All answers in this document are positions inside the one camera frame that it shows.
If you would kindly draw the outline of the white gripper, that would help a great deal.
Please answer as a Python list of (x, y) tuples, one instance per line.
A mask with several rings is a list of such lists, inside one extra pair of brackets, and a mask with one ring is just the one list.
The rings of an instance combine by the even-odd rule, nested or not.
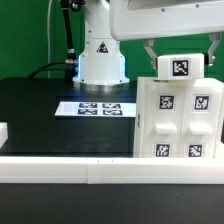
[(147, 39), (154, 69), (153, 38), (210, 33), (204, 62), (212, 66), (224, 31), (224, 0), (110, 0), (110, 30), (117, 40)]

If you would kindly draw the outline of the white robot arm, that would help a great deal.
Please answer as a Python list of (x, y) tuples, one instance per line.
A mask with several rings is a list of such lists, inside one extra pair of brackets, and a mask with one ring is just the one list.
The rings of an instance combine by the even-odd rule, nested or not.
[[(208, 33), (212, 45), (199, 56), (203, 66), (213, 63), (224, 31), (224, 0), (59, 0), (65, 20), (68, 58), (74, 62), (72, 80), (87, 86), (128, 83), (122, 40), (142, 40), (155, 69), (160, 58), (152, 49), (156, 38)], [(69, 12), (85, 10), (85, 48), (77, 56)]]

